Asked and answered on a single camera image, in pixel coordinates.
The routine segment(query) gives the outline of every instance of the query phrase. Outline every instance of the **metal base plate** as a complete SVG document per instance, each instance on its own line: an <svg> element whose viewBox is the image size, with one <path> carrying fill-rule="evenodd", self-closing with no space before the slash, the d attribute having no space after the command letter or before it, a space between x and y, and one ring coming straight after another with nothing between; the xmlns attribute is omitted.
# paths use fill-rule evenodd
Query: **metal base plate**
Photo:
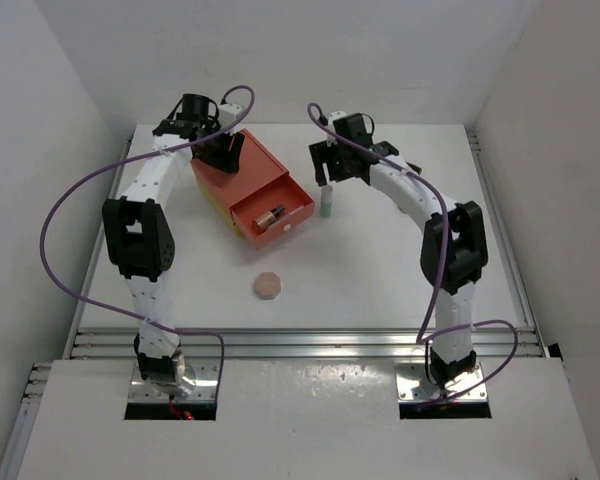
<svg viewBox="0 0 600 480"><path fill-rule="evenodd" d="M183 382L173 398L174 408L189 411L196 420L215 420L218 368L217 361L187 362ZM177 419L169 410L168 392L171 390L162 390L160 386L143 380L136 366L129 387L125 419Z"/></svg>
<svg viewBox="0 0 600 480"><path fill-rule="evenodd" d="M486 385L480 385L449 403L423 406L423 403L460 392L480 382L482 366L477 364L472 372L463 373L445 385L441 391L426 377L424 363L396 364L396 385L400 418L491 418Z"/></svg>

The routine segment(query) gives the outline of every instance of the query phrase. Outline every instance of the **cylindrical object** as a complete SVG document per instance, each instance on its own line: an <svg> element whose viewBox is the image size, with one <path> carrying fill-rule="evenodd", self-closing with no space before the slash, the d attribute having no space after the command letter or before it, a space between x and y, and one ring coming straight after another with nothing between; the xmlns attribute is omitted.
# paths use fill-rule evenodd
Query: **cylindrical object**
<svg viewBox="0 0 600 480"><path fill-rule="evenodd" d="M269 210L253 221L254 228L260 233L264 232L269 228L269 226L273 225L278 217L282 215L284 212L284 205L279 205L273 210Z"/></svg>
<svg viewBox="0 0 600 480"><path fill-rule="evenodd" d="M320 193L320 216L329 218L331 216L331 201L333 200L333 187L325 185Z"/></svg>

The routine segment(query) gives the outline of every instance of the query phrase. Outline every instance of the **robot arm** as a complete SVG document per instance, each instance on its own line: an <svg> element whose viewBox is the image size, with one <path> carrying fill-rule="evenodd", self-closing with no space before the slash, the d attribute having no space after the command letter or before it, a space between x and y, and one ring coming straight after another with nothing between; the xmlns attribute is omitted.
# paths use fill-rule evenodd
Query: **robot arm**
<svg viewBox="0 0 600 480"><path fill-rule="evenodd" d="M184 95L182 112L175 119L163 120L153 131L153 150L162 152L204 138L233 123L242 110L237 104L222 104L216 106L212 117L210 103L207 97ZM215 168L235 173L243 141L242 134L228 132L196 147L193 154ZM162 152L144 164L119 198L106 200L102 207L109 258L125 277L135 311L170 328L175 322L167 275L175 256L175 242L163 209L191 156L187 150ZM140 322L134 346L143 378L160 385L180 383L183 357L178 335Z"/></svg>
<svg viewBox="0 0 600 480"><path fill-rule="evenodd" d="M406 174L407 171L420 173L421 169L405 162L390 143L374 143L361 114L334 112L324 123L329 130L404 168L400 172L358 149L339 144L333 136L309 147L319 185L327 183L326 165L330 180L339 182L351 177L361 178L387 195L413 219L423 233L420 265L433 285L440 262L442 208L431 191ZM453 240L448 245L442 289L436 302L437 329L471 325L471 302L476 282L488 259L480 207L474 202L461 204L444 195L443 199L455 235L450 237ZM469 328L441 335L433 341L431 374L437 385L444 387L449 380L472 369L475 362Z"/></svg>

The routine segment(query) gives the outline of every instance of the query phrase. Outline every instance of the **red box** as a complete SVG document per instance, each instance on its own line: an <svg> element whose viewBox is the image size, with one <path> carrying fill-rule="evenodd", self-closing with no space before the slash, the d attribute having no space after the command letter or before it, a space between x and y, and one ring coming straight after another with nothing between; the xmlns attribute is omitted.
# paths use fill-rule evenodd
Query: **red box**
<svg viewBox="0 0 600 480"><path fill-rule="evenodd" d="M221 172L197 158L191 162L198 184L222 217L257 249L268 245L292 227L313 215L313 199L248 130L240 152L240 171ZM263 213L284 205L284 213L265 232L253 221Z"/></svg>

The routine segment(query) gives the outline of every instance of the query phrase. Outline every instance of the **hexagonal object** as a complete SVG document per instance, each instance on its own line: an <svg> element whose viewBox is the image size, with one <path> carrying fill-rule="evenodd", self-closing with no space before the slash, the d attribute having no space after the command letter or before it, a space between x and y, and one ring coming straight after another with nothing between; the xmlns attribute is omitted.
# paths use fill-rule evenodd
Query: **hexagonal object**
<svg viewBox="0 0 600 480"><path fill-rule="evenodd" d="M258 275L253 286L258 296L263 300L276 298L282 290L280 277L273 272L264 272Z"/></svg>

